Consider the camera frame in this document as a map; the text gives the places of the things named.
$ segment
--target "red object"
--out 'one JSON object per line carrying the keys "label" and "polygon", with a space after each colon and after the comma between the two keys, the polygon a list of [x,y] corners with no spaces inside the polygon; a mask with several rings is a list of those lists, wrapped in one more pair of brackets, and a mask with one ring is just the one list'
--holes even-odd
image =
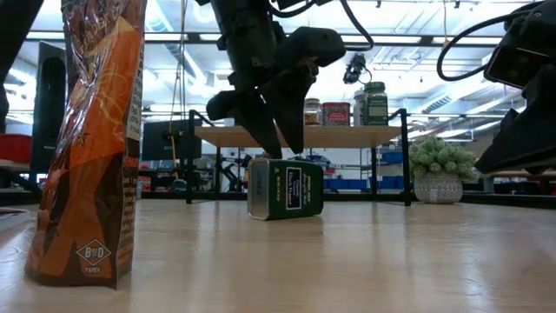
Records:
{"label": "red object", "polygon": [[31,136],[0,134],[0,160],[31,162]]}
{"label": "red object", "polygon": [[150,191],[150,177],[148,176],[139,176],[137,178],[137,184],[141,185],[142,191]]}
{"label": "red object", "polygon": [[322,115],[325,126],[349,126],[349,103],[323,103]]}

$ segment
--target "snack bag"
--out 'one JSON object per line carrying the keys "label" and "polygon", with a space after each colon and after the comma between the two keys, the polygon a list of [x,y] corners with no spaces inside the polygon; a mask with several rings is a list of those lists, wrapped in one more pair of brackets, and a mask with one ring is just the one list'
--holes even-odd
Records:
{"label": "snack bag", "polygon": [[62,0],[76,82],[25,271],[117,287],[131,271],[147,0]]}

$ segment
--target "succulent plant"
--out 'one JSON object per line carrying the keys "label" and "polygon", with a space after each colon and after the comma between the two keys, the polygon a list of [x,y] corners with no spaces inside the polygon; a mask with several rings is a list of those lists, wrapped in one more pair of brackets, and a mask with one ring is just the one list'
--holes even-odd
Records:
{"label": "succulent plant", "polygon": [[412,177],[421,178],[427,173],[446,172],[461,179],[475,179],[475,155],[456,143],[446,143],[429,137],[409,149],[409,166]]}

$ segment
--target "black metal shelf frame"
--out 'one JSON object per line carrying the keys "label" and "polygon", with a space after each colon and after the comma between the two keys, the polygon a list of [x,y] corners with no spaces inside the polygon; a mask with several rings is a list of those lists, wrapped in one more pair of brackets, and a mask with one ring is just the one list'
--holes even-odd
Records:
{"label": "black metal shelf frame", "polygon": [[[196,117],[201,118],[203,123],[215,127],[206,117],[201,115],[196,110],[189,111],[189,121],[193,121]],[[401,195],[379,195],[377,192],[377,155],[376,148],[372,148],[372,177],[371,177],[371,193],[370,194],[326,194],[325,201],[400,201],[406,206],[411,206],[411,182],[409,179],[409,141],[407,138],[407,110],[399,109],[394,114],[389,116],[388,121],[400,117],[401,120],[401,147],[403,154],[403,177],[404,177],[404,190]],[[143,198],[157,198],[157,199],[185,199],[186,203],[191,204],[193,200],[246,200],[247,194],[245,193],[221,193],[220,192],[220,167],[215,166],[215,191],[214,192],[194,192],[194,146],[195,146],[195,124],[188,123],[188,154],[187,154],[187,191],[185,194],[176,193],[160,193],[143,192]],[[221,148],[216,147],[216,165],[220,164],[222,160]]]}

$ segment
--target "black equipment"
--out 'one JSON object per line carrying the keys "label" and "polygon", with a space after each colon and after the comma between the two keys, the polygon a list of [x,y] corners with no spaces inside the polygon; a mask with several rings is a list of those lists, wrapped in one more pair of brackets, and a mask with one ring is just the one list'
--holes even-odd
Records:
{"label": "black equipment", "polygon": [[[490,62],[458,77],[446,77],[442,62],[447,51],[470,33],[505,22],[506,34]],[[530,3],[503,17],[479,23],[459,34],[441,53],[439,76],[457,81],[484,71],[485,78],[523,89],[527,107],[510,111],[500,133],[475,164],[482,173],[526,169],[538,175],[556,164],[556,0]]]}
{"label": "black equipment", "polygon": [[[220,166],[220,172],[229,180],[228,192],[242,192],[243,188],[247,186],[246,182],[243,182],[239,178],[239,169],[246,169],[249,166],[249,161],[253,159],[250,155],[245,155],[244,158],[232,158],[232,157],[222,157],[221,162],[230,162],[226,167],[222,167],[222,163],[217,164]],[[232,168],[238,166],[238,175],[234,174]]]}
{"label": "black equipment", "polygon": [[[187,128],[189,120],[172,121],[172,134],[169,133],[169,122],[145,123],[142,135],[142,160],[158,161],[173,160],[172,141],[174,138],[175,157],[178,160],[187,158]],[[201,126],[202,120],[194,120],[195,126]],[[193,158],[201,157],[201,138],[195,136],[195,152]]]}
{"label": "black equipment", "polygon": [[[280,129],[294,153],[303,142],[303,102],[316,81],[319,67],[343,57],[346,47],[340,35],[329,29],[300,27],[289,37],[273,16],[294,17],[311,6],[330,0],[311,0],[297,10],[281,12],[268,0],[196,0],[211,3],[222,33],[218,49],[228,52],[234,72],[228,77],[235,90],[222,91],[207,104],[208,117],[233,117],[273,158],[281,158],[275,128]],[[303,0],[277,0],[286,9]],[[342,7],[369,46],[374,42],[349,9]]]}
{"label": "black equipment", "polygon": [[0,133],[6,131],[10,108],[3,83],[42,5],[43,0],[0,1]]}
{"label": "black equipment", "polygon": [[367,70],[367,60],[365,60],[365,56],[362,54],[356,54],[349,62],[349,65],[346,68],[346,74],[344,74],[344,83],[351,84],[357,83],[361,81],[359,77],[363,74],[365,70],[371,78],[373,77],[370,70]]}
{"label": "black equipment", "polygon": [[30,170],[47,173],[66,104],[66,53],[64,49],[40,43],[36,98],[33,112],[33,144]]}

